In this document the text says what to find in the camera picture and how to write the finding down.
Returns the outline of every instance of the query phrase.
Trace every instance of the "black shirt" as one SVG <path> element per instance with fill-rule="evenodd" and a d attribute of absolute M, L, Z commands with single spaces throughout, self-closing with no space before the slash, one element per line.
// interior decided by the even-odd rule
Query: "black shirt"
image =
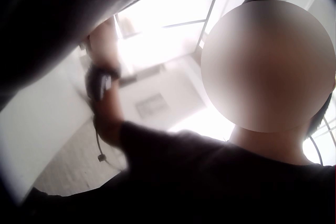
<path fill-rule="evenodd" d="M 286 164 L 230 142 L 130 122 L 120 135 L 127 171 L 68 197 L 34 189 L 25 213 L 41 219 L 335 223 L 335 166 Z"/>

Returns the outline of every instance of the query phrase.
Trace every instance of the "sleeve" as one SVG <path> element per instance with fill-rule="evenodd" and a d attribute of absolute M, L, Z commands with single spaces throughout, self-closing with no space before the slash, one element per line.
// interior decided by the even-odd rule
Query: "sleeve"
<path fill-rule="evenodd" d="M 168 133 L 125 122 L 121 146 L 131 170 L 200 169 L 223 142 L 190 131 Z"/>

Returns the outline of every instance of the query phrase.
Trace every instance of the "neck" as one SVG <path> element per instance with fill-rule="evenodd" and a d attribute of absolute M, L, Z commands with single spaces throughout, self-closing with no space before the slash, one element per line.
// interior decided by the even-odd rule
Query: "neck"
<path fill-rule="evenodd" d="M 305 129 L 294 128 L 284 132 L 263 133 L 235 126 L 230 142 L 260 156 L 288 164 L 312 164 L 303 153 Z"/>

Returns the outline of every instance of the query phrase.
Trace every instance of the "floor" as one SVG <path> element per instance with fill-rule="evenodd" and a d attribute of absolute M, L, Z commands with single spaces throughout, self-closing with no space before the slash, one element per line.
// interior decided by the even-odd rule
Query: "floor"
<path fill-rule="evenodd" d="M 34 183 L 50 195 L 68 196 L 100 187 L 126 168 L 124 155 L 100 141 L 107 160 L 99 162 L 92 120 L 87 121 L 62 147 Z"/>

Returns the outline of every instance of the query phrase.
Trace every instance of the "window pane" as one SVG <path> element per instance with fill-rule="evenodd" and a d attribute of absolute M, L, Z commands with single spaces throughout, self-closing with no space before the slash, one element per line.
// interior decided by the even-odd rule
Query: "window pane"
<path fill-rule="evenodd" d="M 204 22 L 157 29 L 118 42 L 120 56 L 130 74 L 193 53 Z"/>
<path fill-rule="evenodd" d="M 321 154 L 323 165 L 335 165 L 336 150 L 330 133 L 314 138 L 314 141 Z M 310 161 L 319 164 L 317 151 L 309 138 L 303 143 L 303 153 Z"/>
<path fill-rule="evenodd" d="M 211 29 L 215 26 L 217 21 L 230 10 L 238 7 L 244 0 L 216 0 L 212 9 L 205 32 L 209 34 Z"/>
<path fill-rule="evenodd" d="M 212 0 L 141 0 L 118 14 L 124 36 L 206 19 Z"/>

